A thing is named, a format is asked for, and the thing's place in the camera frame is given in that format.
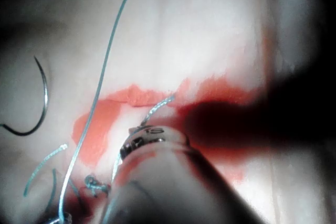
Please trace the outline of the right arm needle driver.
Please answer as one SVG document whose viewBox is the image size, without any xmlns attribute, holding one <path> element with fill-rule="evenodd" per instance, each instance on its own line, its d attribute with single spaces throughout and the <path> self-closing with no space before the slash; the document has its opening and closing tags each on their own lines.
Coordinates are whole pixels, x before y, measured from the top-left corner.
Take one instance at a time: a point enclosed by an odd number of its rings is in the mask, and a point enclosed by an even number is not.
<svg viewBox="0 0 336 224">
<path fill-rule="evenodd" d="M 189 146 L 188 136 L 168 126 L 145 125 L 130 128 L 130 134 L 120 148 L 120 158 L 125 159 L 135 150 L 152 143 L 174 143 Z"/>
</svg>

